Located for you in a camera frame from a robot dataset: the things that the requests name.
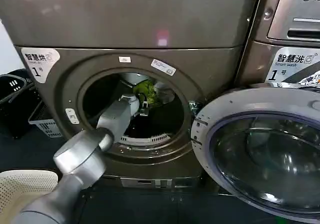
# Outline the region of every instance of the smart wash sticker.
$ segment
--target smart wash sticker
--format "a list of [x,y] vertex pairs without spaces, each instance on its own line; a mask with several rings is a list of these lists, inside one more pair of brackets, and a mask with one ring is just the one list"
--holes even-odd
[[278,50],[265,82],[303,85],[320,83],[320,49],[284,47]]

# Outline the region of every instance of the dark floor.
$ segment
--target dark floor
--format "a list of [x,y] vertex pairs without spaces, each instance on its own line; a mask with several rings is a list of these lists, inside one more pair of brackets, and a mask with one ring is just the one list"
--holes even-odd
[[[0,137],[0,171],[53,169],[53,154],[63,138],[49,139],[33,128],[23,138]],[[72,224],[291,224],[293,222],[255,209],[233,196],[204,189],[159,191],[106,187],[97,183],[84,191]]]

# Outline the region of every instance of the washing machine base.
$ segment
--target washing machine base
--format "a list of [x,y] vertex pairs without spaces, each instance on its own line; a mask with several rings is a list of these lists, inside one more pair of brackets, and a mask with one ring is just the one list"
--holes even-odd
[[193,151],[166,163],[134,165],[106,159],[109,167],[102,182],[110,186],[137,188],[186,188],[198,186],[202,167]]

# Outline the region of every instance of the plastic basket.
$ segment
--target plastic basket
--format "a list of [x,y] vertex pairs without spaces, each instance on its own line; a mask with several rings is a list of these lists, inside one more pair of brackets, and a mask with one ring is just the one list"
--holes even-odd
[[30,128],[28,118],[40,96],[26,70],[0,75],[0,134],[19,138]]
[[0,223],[11,223],[28,203],[51,192],[57,183],[57,174],[47,170],[10,170],[0,173]]
[[41,101],[29,118],[29,123],[36,125],[50,138],[62,137],[62,134],[52,119],[46,105]]

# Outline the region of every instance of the gray robotic arm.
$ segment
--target gray robotic arm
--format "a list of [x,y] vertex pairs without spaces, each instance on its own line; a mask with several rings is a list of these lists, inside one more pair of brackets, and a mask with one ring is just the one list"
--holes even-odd
[[96,130],[83,130],[54,155],[63,178],[49,194],[28,204],[12,224],[65,224],[81,190],[93,185],[105,172],[103,152],[120,140],[139,109],[134,95],[123,95],[100,116]]

